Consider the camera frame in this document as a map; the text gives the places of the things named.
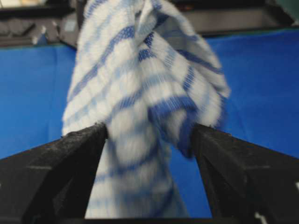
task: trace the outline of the checkered dish towel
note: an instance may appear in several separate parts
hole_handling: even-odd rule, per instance
[[[191,156],[193,124],[218,125],[228,96],[214,53],[171,3],[89,0],[63,116],[63,134],[108,129],[85,217],[188,216],[169,144]]]

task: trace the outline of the blue stripe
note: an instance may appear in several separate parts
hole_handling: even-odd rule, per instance
[[[197,64],[201,64],[202,66],[206,67],[207,69],[217,73],[222,74],[221,71],[217,68],[215,68],[211,63],[206,62],[200,58],[198,58],[196,55],[186,51],[186,50],[177,50],[178,53],[180,53],[182,56],[184,56],[188,61],[195,62]]]
[[[137,90],[135,93],[133,93],[131,96],[129,97],[125,97],[123,98],[120,102],[118,102],[112,109],[110,116],[105,120],[106,124],[109,124],[113,117],[116,116],[116,114],[118,114],[121,110],[126,109],[132,105],[134,105],[134,103],[141,98],[143,93],[143,89],[139,89]]]
[[[155,55],[149,49],[139,51],[138,60],[140,62],[151,57],[155,57]]]
[[[171,46],[169,46],[167,49],[167,53],[168,54],[164,59],[164,64],[166,68],[170,70],[173,65],[174,58],[176,56],[176,51]]]
[[[121,175],[124,175],[126,172],[134,171],[137,168],[139,168],[140,166],[142,166],[145,163],[148,163],[152,159],[154,159],[154,157],[157,156],[158,151],[159,151],[159,143],[157,141],[155,146],[149,150],[149,153],[144,158],[142,158],[141,160],[134,162],[132,164],[126,165],[126,166],[119,166],[117,169],[108,171],[108,173],[106,173],[106,174],[97,175],[94,183],[103,182],[107,178],[121,176]]]
[[[161,100],[158,104],[148,109],[149,121],[160,120],[168,116],[171,112],[184,108],[190,111],[196,111],[195,103],[187,96],[169,97]]]
[[[117,69],[116,71],[117,78],[119,78],[119,76],[121,76],[122,74],[128,73],[131,70],[131,68],[133,68],[133,66],[125,66],[125,64],[123,66],[120,66],[120,68]],[[89,113],[89,110],[95,108],[97,106],[97,102],[104,100],[113,81],[114,80],[110,79],[107,85],[103,88],[103,90],[100,93],[98,93],[95,97],[93,97],[91,101],[89,101],[85,106],[83,106],[73,115],[71,115],[64,122],[64,126],[67,127],[71,125],[73,122],[78,121],[81,117],[87,115]],[[147,90],[150,87],[157,85],[158,83],[167,82],[167,81],[173,81],[173,78],[168,74],[157,73],[155,75],[152,75],[151,77],[146,78],[146,80],[142,82],[141,89]]]
[[[166,178],[166,172],[165,167],[161,163],[158,163],[158,172],[156,175],[154,175],[154,178],[151,180],[151,182],[146,186],[142,187],[140,191],[138,192],[132,192],[132,191],[123,191],[117,195],[114,195],[114,198],[95,198],[90,199],[90,202],[88,206],[95,206],[96,208],[99,208],[103,204],[109,205],[110,203],[131,203],[136,200],[140,200],[140,198],[145,197],[151,197],[153,196],[153,188],[160,182],[165,181]]]
[[[190,135],[197,115],[197,112],[187,112],[186,118],[179,129],[177,149],[187,158],[192,157],[192,152],[190,150]]]
[[[118,13],[121,9],[127,8],[131,6],[130,2],[127,0],[122,0],[116,5],[113,10],[109,13],[109,15],[104,19],[104,21],[97,25],[94,31],[94,35],[91,36],[91,39],[88,39],[84,42],[82,49],[79,51],[79,61],[82,60],[82,57],[85,56],[87,52],[89,52],[90,47],[92,47],[93,43],[99,40],[100,35],[102,34],[102,30],[110,25],[111,19],[114,17],[116,13]]]
[[[147,78],[145,81],[142,82],[142,86],[140,89],[135,91],[128,97],[123,98],[120,100],[112,109],[110,116],[105,120],[106,124],[109,124],[112,119],[123,109],[128,108],[141,98],[144,91],[148,90],[150,87],[157,85],[158,83],[165,82],[165,81],[173,81],[171,76],[162,76],[159,75],[151,76]]]
[[[109,79],[108,83],[103,87],[102,91],[97,93],[85,106],[83,106],[81,109],[76,111],[73,115],[71,115],[65,122],[65,127],[71,125],[73,122],[76,122],[81,117],[87,115],[89,113],[89,110],[95,108],[97,106],[97,103],[104,100],[112,83],[116,80],[118,80],[123,74],[127,74],[131,70],[135,69],[137,67],[138,60],[137,58],[130,58],[126,60],[123,64],[121,64],[119,67],[115,69],[113,72],[115,74],[115,79]]]
[[[151,47],[151,44],[153,42],[154,38],[154,32],[151,32],[143,41],[149,48]]]
[[[185,80],[183,82],[183,89],[186,92],[189,91],[189,89],[191,87],[191,84],[193,83],[193,79],[194,79],[194,70],[193,70],[193,67],[189,66],[189,68],[188,68],[188,74],[185,77]]]
[[[77,83],[74,90],[71,92],[68,102],[72,101],[76,95],[87,85],[87,82],[97,75],[98,69],[100,69],[107,57],[111,54],[116,44],[121,40],[134,37],[134,26],[125,27],[122,29],[108,44],[104,53],[101,55],[99,61],[92,67],[92,69]]]

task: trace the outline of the blue table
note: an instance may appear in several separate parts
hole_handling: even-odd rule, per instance
[[[222,130],[299,157],[299,31],[208,42],[232,89]],[[60,137],[75,53],[67,46],[0,50],[0,158]],[[211,216],[195,160],[173,150],[170,168],[191,216]]]

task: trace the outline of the cloth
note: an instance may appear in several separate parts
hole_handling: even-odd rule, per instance
[[[63,134],[104,122],[86,217],[186,217],[170,175],[195,122],[217,126],[229,88],[207,43],[164,0],[90,0]]]

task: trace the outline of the black machine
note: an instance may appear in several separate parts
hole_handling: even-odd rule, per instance
[[[299,159],[196,125],[194,152],[214,218],[84,219],[104,124],[0,160],[0,224],[297,224]]]
[[[171,2],[203,36],[298,27],[275,0]],[[85,4],[86,0],[48,0],[42,6],[0,8],[0,47],[63,42],[76,48]]]

